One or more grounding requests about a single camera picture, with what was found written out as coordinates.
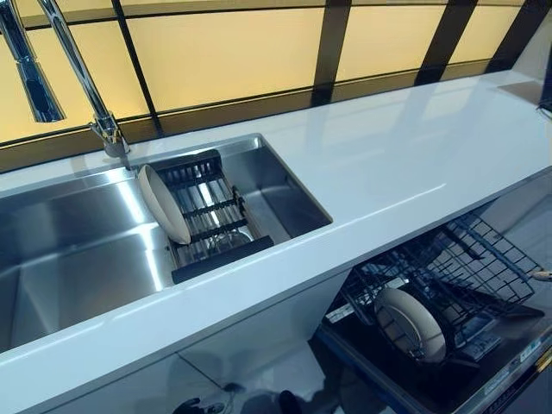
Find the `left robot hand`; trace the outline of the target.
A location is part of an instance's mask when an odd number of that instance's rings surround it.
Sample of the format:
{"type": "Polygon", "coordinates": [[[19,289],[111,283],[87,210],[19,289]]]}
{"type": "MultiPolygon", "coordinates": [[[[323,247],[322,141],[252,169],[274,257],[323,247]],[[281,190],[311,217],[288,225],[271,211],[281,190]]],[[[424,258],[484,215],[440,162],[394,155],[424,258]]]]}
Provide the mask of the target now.
{"type": "Polygon", "coordinates": [[[178,405],[172,414],[204,414],[204,410],[199,406],[199,398],[190,398],[178,405]]]}

